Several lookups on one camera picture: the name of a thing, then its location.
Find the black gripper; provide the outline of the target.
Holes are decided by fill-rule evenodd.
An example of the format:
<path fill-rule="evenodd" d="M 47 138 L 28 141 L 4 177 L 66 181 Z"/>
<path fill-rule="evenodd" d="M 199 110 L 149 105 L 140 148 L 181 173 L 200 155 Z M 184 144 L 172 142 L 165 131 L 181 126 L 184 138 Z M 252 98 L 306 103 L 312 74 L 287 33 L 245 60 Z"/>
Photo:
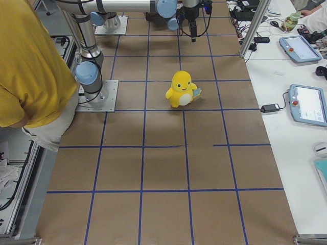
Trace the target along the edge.
<path fill-rule="evenodd" d="M 182 0 L 184 17 L 189 21 L 191 42 L 196 42 L 197 24 L 196 19 L 199 17 L 199 9 L 204 8 L 207 15 L 212 14 L 212 1 L 210 0 Z"/>

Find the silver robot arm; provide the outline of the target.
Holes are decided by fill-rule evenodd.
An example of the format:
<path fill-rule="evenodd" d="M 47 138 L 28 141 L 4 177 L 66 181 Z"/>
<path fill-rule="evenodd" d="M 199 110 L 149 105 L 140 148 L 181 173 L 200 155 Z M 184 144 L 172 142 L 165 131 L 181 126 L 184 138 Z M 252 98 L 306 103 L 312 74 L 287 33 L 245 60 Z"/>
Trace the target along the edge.
<path fill-rule="evenodd" d="M 81 61 L 101 67 L 110 48 L 119 80 L 120 110 L 140 110 L 147 85 L 184 70 L 197 83 L 212 82 L 208 56 L 199 56 L 199 18 L 206 1 L 57 1 L 79 45 Z"/>

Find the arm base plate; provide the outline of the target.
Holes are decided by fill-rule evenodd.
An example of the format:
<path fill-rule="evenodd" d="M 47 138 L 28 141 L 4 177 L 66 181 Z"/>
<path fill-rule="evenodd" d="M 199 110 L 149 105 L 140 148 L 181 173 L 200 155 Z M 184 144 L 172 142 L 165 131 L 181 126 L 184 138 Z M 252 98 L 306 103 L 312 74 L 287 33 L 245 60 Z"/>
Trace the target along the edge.
<path fill-rule="evenodd" d="M 77 112 L 115 112 L 118 80 L 105 80 L 100 92 L 88 94 L 82 86 L 79 89 Z"/>
<path fill-rule="evenodd" d="M 114 18 L 107 19 L 102 26 L 95 28 L 97 36 L 115 36 L 125 35 L 127 31 L 128 16 L 117 15 Z"/>

